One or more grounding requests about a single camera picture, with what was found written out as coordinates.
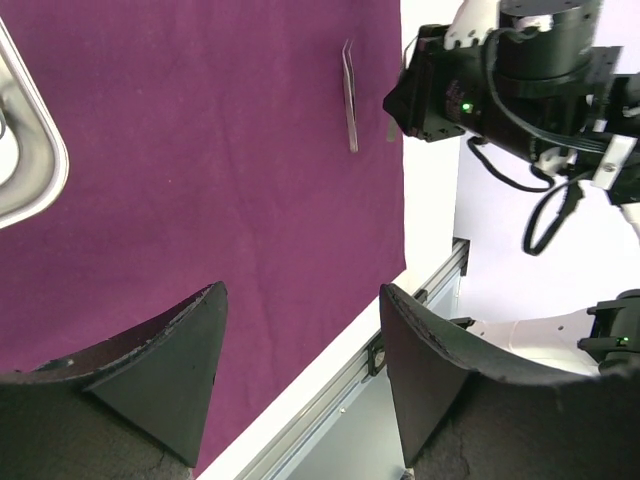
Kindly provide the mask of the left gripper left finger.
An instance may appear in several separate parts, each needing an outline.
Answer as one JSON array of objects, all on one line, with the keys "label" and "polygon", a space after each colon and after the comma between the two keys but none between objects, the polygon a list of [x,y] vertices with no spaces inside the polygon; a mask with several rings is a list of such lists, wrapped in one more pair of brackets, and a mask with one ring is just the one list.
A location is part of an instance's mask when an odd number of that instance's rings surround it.
[{"label": "left gripper left finger", "polygon": [[217,282],[91,347],[2,373],[2,478],[192,478],[227,313]]}]

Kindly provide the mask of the steel instrument tray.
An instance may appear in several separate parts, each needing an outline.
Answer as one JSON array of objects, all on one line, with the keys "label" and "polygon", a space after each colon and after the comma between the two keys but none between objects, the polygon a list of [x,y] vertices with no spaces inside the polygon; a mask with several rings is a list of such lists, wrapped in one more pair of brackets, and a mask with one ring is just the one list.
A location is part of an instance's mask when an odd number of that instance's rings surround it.
[{"label": "steel instrument tray", "polygon": [[14,144],[1,152],[1,227],[50,207],[70,170],[69,154],[9,30],[1,26],[1,138]]}]

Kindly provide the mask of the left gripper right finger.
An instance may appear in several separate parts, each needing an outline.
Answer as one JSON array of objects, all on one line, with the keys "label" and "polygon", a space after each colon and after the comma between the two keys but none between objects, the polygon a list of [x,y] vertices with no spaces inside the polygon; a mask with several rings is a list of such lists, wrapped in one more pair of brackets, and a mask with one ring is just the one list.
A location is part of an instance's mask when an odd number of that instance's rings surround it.
[{"label": "left gripper right finger", "polygon": [[443,319],[393,284],[381,333],[405,464],[418,479],[635,479],[639,361],[545,366]]}]

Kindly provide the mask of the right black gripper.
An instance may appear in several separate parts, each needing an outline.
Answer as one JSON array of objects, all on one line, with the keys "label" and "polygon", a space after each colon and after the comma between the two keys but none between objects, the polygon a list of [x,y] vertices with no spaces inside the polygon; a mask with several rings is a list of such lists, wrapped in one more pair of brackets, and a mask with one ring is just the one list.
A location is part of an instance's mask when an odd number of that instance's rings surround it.
[{"label": "right black gripper", "polygon": [[466,1],[449,24],[419,28],[383,100],[404,135],[472,133],[531,163],[552,148],[597,164],[639,139],[639,77],[597,47],[599,1]]}]

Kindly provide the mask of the purple cloth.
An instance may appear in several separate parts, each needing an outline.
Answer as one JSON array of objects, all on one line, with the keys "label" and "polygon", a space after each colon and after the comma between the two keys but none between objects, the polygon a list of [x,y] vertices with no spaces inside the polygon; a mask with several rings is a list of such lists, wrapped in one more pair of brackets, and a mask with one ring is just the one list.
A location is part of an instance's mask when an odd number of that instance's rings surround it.
[{"label": "purple cloth", "polygon": [[1,234],[1,366],[225,283],[204,470],[404,269],[402,147],[382,109],[400,5],[5,1],[1,16],[70,157],[59,199]]}]

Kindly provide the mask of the white thin instrument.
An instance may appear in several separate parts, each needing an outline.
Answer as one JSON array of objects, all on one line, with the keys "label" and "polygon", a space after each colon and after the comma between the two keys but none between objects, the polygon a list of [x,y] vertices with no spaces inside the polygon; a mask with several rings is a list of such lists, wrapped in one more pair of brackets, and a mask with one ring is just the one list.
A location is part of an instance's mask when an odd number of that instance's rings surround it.
[{"label": "white thin instrument", "polygon": [[352,153],[359,151],[356,102],[355,102],[355,80],[353,62],[351,56],[353,41],[347,39],[342,47],[341,59],[343,69],[343,94],[345,103],[346,124],[349,137],[349,149]]}]

